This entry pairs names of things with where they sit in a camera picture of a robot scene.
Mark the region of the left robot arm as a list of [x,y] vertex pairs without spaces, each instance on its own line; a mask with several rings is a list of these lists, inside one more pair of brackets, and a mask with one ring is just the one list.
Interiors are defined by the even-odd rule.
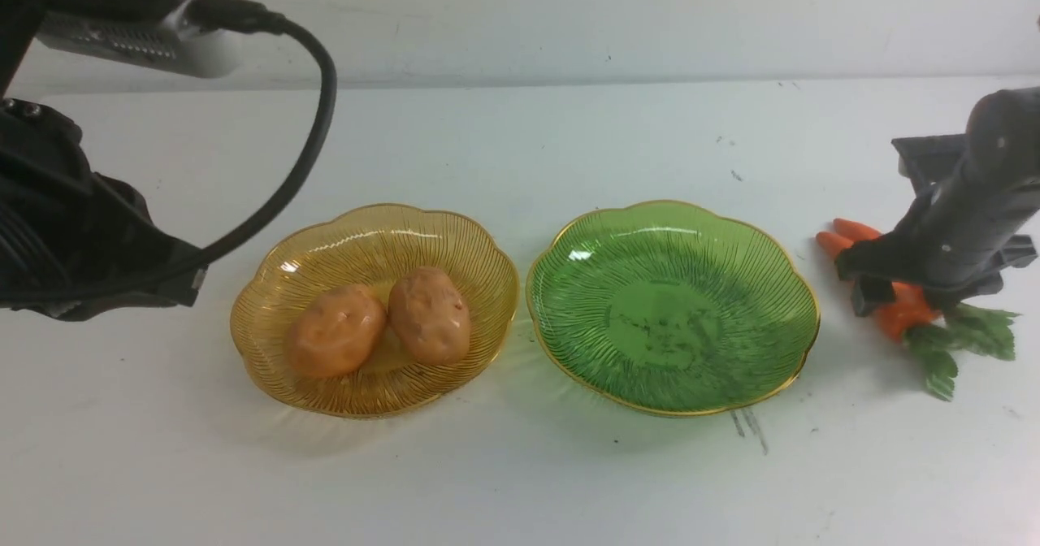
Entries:
[[[2,0],[2,87],[31,42],[119,62],[171,66],[171,14],[188,0]],[[59,110],[2,94],[2,308],[82,323],[108,310],[192,306],[204,269],[97,298],[19,301],[152,271],[196,253],[160,231],[141,192],[93,171]]]

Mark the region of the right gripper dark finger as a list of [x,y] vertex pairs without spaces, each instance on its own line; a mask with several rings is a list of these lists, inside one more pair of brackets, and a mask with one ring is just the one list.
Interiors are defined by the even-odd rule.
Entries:
[[894,284],[881,277],[857,276],[851,288],[851,305],[857,317],[869,317],[876,310],[896,301]]

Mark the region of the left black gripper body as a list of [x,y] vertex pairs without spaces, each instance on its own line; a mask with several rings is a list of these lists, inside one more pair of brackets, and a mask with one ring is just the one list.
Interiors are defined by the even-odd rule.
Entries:
[[108,283],[196,253],[161,232],[130,184],[94,172],[81,128],[49,106],[4,98],[1,115],[2,308],[82,323],[123,308],[194,305],[205,269],[99,298],[14,303],[14,290]]

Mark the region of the right dark gripper body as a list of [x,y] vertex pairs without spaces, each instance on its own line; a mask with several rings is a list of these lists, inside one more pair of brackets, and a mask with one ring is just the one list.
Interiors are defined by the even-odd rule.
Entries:
[[961,134],[892,140],[915,197],[890,232],[855,243],[837,275],[921,287],[929,303],[999,293],[1002,271],[1038,257],[1022,225],[1039,209],[1039,90],[980,99]]

